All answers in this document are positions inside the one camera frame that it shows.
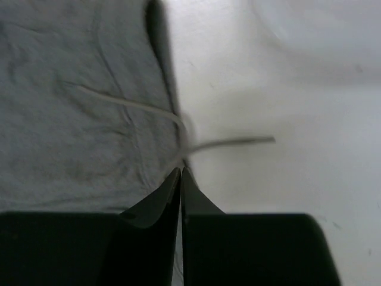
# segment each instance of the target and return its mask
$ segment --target white surface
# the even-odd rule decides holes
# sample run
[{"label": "white surface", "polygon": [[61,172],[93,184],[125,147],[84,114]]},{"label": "white surface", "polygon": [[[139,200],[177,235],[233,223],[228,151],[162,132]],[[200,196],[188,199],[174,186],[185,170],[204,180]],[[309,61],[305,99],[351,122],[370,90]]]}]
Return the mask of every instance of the white surface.
[{"label": "white surface", "polygon": [[196,142],[274,135],[274,145],[191,157],[225,212],[307,212],[344,285],[381,285],[381,86],[357,62],[283,51],[249,0],[166,0],[180,106]]},{"label": "white surface", "polygon": [[379,0],[253,0],[254,10],[285,48],[331,61],[381,66]]}]

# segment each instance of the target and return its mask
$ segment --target black plastic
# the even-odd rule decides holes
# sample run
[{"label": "black plastic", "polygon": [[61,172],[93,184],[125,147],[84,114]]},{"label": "black plastic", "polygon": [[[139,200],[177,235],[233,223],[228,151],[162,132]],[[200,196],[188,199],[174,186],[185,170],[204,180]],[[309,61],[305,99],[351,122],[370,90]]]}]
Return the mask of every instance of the black plastic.
[{"label": "black plastic", "polygon": [[224,214],[189,170],[181,181],[185,286],[340,285],[311,216]]},{"label": "black plastic", "polygon": [[120,215],[1,215],[0,285],[171,285],[179,179]]}]

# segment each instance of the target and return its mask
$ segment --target gray cloth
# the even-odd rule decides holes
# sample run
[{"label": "gray cloth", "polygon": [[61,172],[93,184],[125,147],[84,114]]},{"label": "gray cloth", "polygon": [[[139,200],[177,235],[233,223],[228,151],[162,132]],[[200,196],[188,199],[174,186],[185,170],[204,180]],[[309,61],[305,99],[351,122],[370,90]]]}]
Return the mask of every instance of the gray cloth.
[{"label": "gray cloth", "polygon": [[157,187],[177,150],[174,124],[77,89],[170,110],[145,8],[144,0],[1,1],[0,212],[108,212]]}]

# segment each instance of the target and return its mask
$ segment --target white cord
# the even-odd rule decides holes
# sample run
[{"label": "white cord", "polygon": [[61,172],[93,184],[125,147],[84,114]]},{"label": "white cord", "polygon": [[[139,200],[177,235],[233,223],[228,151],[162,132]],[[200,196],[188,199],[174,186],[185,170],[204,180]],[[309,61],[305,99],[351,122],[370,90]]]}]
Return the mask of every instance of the white cord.
[{"label": "white cord", "polygon": [[181,118],[177,116],[176,114],[169,112],[167,110],[163,110],[161,108],[153,107],[153,106],[143,104],[140,102],[127,100],[124,98],[117,98],[111,95],[103,94],[102,92],[97,92],[81,85],[77,85],[76,87],[77,89],[95,98],[98,98],[100,100],[104,100],[104,101],[108,101],[108,102],[112,102],[116,104],[121,104],[126,107],[138,108],[138,109],[168,118],[172,120],[173,122],[175,122],[175,124],[179,127],[180,150],[177,152],[174,158],[168,164],[166,164],[166,166],[163,168],[163,171],[160,173],[158,177],[159,184],[162,183],[162,181],[167,177],[167,175],[172,171],[173,168],[178,166],[182,160],[186,159],[188,155],[192,153],[199,152],[201,150],[205,150],[209,148],[215,148],[215,147],[227,146],[227,145],[234,146],[234,145],[246,145],[246,144],[275,143],[275,138],[273,136],[265,136],[265,137],[233,138],[233,139],[227,139],[227,140],[211,141],[211,142],[202,143],[193,148],[188,148],[186,127],[184,123],[182,122]]}]

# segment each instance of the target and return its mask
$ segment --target wrinkled fabric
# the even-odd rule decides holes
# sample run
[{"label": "wrinkled fabric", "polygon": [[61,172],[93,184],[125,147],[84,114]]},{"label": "wrinkled fabric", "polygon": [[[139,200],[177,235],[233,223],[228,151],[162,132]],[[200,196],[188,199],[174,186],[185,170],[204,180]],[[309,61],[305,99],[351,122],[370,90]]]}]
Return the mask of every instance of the wrinkled fabric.
[{"label": "wrinkled fabric", "polygon": [[145,8],[144,0],[1,1],[0,212],[116,211],[158,186],[177,150],[174,124],[85,91],[171,110]]}]

